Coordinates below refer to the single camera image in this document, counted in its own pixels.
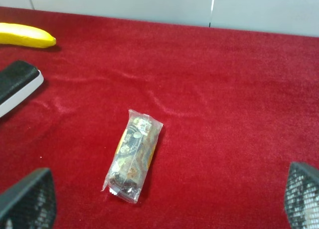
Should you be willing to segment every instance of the plastic wrapper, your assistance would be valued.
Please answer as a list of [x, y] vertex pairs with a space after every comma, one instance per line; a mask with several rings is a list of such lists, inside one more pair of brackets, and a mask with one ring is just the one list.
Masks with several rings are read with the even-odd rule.
[[130, 203], [137, 203], [154, 154], [161, 122], [129, 110], [130, 119], [116, 149], [103, 190]]

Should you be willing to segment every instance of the white base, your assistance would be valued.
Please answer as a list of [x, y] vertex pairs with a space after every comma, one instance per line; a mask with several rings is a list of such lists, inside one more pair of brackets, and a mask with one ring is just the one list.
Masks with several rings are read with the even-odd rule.
[[39, 73], [40, 74], [34, 80], [32, 80], [29, 84], [24, 86], [21, 90], [0, 105], [0, 117], [4, 116], [6, 113], [20, 104], [43, 83], [44, 78], [40, 71]]

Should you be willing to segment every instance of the red felt surface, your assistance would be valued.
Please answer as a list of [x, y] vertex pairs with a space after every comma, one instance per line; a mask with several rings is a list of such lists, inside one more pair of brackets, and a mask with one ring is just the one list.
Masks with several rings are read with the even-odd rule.
[[[38, 167], [55, 228], [287, 229], [292, 161], [319, 167], [319, 38], [0, 8], [57, 46], [0, 46], [46, 81], [0, 119], [0, 191]], [[164, 123], [140, 201], [100, 192], [128, 109]]]

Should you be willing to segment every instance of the mesh texture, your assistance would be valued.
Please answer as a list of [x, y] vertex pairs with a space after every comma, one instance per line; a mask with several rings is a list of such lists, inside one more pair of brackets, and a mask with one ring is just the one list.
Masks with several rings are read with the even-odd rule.
[[319, 171], [292, 163], [285, 193], [285, 211], [292, 229], [319, 229]]
[[4, 216], [0, 229], [50, 229], [56, 215], [54, 185], [50, 173], [37, 180], [27, 192], [14, 199]]

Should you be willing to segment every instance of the yellow banana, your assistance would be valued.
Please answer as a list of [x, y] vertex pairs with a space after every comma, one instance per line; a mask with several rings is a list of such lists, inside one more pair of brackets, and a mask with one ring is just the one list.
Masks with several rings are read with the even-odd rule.
[[56, 40], [44, 30], [20, 24], [0, 23], [0, 44], [46, 48]]

